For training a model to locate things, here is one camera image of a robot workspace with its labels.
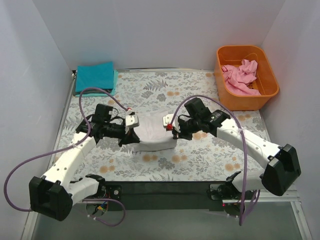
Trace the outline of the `white t shirt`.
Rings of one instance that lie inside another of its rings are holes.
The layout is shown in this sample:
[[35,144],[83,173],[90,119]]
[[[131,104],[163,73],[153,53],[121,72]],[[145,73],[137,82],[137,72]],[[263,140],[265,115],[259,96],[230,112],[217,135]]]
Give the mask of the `white t shirt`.
[[132,151],[156,152],[173,149],[177,146],[177,140],[173,139],[170,131],[163,127],[163,117],[169,112],[161,109],[138,115],[139,126],[134,128],[140,142],[132,145]]

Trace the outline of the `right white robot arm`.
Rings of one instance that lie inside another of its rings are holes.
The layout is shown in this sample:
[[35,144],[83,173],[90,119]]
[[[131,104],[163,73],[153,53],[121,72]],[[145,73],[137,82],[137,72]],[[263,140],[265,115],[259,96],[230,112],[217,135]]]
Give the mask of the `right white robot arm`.
[[240,199],[246,192],[267,190],[275,196],[282,196],[301,175],[296,149],[269,142],[243,129],[231,114],[221,110],[210,111],[200,96],[184,104],[188,114],[181,119],[176,113],[163,117],[163,127],[172,132],[173,138],[192,140],[193,134],[202,131],[224,140],[242,150],[262,167],[262,171],[237,171],[226,178],[212,192],[222,199]]

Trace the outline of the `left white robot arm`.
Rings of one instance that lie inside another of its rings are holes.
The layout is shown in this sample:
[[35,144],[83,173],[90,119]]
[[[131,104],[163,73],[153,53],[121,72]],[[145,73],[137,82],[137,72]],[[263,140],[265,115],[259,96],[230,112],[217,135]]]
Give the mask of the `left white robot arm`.
[[33,177],[29,182],[30,208],[32,211],[63,221],[78,202],[89,198],[101,200],[109,193],[106,181],[96,174],[88,174],[72,182],[72,178],[97,143],[104,138],[118,140],[119,146],[139,143],[134,128],[139,126],[139,118],[130,108],[126,110],[121,123],[114,123],[113,107],[98,104],[95,112],[84,117],[76,128],[67,150],[41,177]]

